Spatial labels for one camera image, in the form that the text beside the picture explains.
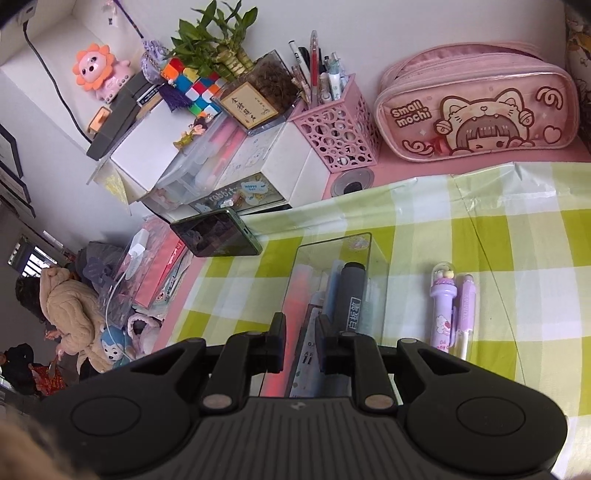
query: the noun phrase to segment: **smartphone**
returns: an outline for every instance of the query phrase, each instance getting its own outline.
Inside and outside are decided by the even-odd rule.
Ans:
[[[260,255],[261,244],[230,208],[171,223],[170,228],[195,257]]]

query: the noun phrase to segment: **pink pencil case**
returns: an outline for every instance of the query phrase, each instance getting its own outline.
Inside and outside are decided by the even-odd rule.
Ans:
[[[389,147],[410,161],[563,148],[577,134],[573,79],[525,44],[454,44],[390,67],[374,111]]]

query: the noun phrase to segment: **orange lion figurine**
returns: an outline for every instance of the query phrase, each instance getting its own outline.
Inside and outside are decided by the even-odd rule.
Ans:
[[[121,87],[132,76],[129,60],[117,61],[108,45],[91,44],[76,55],[77,63],[72,68],[76,83],[87,92],[94,90],[96,97],[109,104]]]

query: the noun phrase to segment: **phone screen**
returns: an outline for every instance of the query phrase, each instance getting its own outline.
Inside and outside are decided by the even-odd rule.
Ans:
[[[226,212],[204,215],[171,225],[196,257],[241,257],[259,252]]]

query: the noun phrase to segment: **clear pencil box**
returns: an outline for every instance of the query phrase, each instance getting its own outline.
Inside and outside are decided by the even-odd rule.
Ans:
[[[388,268],[369,232],[300,246],[282,306],[287,320],[283,372],[265,376],[260,396],[348,395],[348,377],[320,371],[316,321],[325,314],[337,331],[363,333],[380,344]]]

